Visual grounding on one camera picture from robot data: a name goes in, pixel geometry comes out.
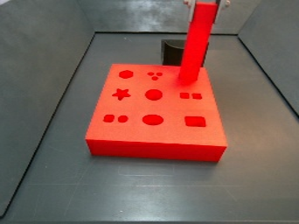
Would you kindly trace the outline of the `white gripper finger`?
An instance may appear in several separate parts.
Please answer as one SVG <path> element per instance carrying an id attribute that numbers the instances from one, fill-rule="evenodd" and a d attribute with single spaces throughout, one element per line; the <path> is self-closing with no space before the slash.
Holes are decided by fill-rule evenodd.
<path id="1" fill-rule="evenodd" d="M 196 0 L 183 0 L 183 3 L 187 5 L 187 7 L 190 9 L 188 21 L 192 21 Z"/>
<path id="2" fill-rule="evenodd" d="M 224 8 L 230 7 L 231 1 L 230 0 L 216 0 L 218 4 L 218 11 L 222 11 Z"/>

